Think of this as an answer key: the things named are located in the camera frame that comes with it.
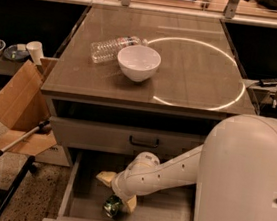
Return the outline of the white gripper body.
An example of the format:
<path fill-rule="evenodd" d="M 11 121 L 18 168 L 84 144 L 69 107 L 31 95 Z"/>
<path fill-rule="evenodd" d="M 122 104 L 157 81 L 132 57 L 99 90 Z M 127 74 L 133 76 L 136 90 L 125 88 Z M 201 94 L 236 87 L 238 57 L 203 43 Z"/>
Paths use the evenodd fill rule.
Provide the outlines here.
<path fill-rule="evenodd" d="M 130 171 L 125 169 L 114 176 L 111 187 L 113 192 L 122 200 L 127 202 L 136 196 L 139 175 L 132 174 Z"/>

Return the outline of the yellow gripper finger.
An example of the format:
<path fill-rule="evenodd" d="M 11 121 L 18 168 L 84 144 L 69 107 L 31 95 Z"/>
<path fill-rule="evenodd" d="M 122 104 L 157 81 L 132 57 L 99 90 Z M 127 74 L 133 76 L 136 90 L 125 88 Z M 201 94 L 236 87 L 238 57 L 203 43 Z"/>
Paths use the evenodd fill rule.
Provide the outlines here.
<path fill-rule="evenodd" d="M 116 176 L 116 172 L 101 171 L 96 175 L 96 178 L 101 181 L 105 186 L 111 187 L 111 183 Z"/>
<path fill-rule="evenodd" d="M 129 200 L 123 202 L 124 206 L 126 207 L 127 213 L 134 212 L 134 210 L 136 209 L 136 206 L 137 206 L 136 201 L 137 201 L 137 197 L 134 196 L 134 197 L 130 198 Z"/>

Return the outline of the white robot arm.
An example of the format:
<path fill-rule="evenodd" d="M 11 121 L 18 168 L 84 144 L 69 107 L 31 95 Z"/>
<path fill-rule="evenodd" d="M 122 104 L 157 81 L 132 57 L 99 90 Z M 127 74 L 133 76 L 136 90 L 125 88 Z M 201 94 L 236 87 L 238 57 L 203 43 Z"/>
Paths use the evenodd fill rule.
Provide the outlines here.
<path fill-rule="evenodd" d="M 204 144 L 172 160 L 143 152 L 122 172 L 97 178 L 132 213 L 138 195 L 195 184 L 193 221 L 277 221 L 277 119 L 226 118 Z"/>

